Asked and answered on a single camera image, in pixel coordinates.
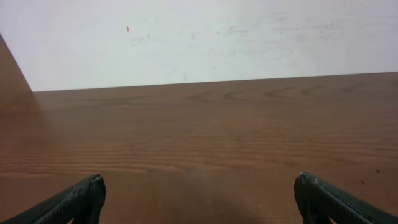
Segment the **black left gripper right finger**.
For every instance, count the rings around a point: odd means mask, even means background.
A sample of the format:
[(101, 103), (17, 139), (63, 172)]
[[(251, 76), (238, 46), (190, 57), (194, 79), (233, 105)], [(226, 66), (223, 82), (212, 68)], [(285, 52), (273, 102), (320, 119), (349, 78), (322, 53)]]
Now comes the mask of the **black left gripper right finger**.
[(304, 224), (397, 224), (397, 217), (310, 173), (296, 178), (294, 197)]

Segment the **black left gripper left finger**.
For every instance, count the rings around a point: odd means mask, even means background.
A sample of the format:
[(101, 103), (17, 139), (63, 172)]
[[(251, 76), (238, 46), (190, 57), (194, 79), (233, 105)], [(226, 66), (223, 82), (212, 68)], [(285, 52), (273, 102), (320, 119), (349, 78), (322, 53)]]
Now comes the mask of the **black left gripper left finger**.
[(105, 199), (104, 179), (95, 174), (2, 224), (98, 224)]

